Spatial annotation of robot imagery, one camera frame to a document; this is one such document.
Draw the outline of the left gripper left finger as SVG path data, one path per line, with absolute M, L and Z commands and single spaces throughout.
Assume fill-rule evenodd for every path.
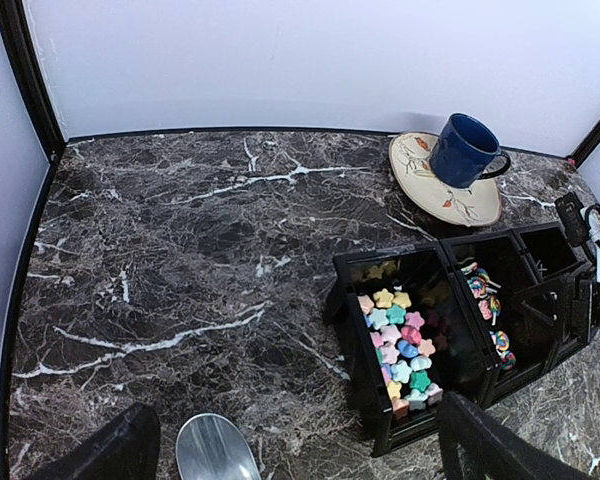
M 156 411 L 134 403 L 32 479 L 154 479 L 161 442 Z

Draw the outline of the black three-compartment candy tray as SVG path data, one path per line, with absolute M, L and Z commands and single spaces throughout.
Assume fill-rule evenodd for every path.
M 356 410 L 381 457 L 436 430 L 437 406 L 407 408 L 391 360 L 431 342 L 435 393 L 488 407 L 586 345 L 571 329 L 578 278 L 589 278 L 556 223 L 338 255 L 324 318 L 347 362 Z

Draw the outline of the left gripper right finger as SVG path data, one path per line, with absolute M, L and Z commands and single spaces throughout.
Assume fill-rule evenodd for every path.
M 464 396 L 448 392 L 437 410 L 448 479 L 587 479 L 589 476 L 522 440 Z

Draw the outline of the metal scoop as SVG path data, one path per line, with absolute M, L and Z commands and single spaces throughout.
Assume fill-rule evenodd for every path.
M 180 428 L 175 456 L 182 479 L 260 479 L 240 430 L 216 413 L 200 413 Z

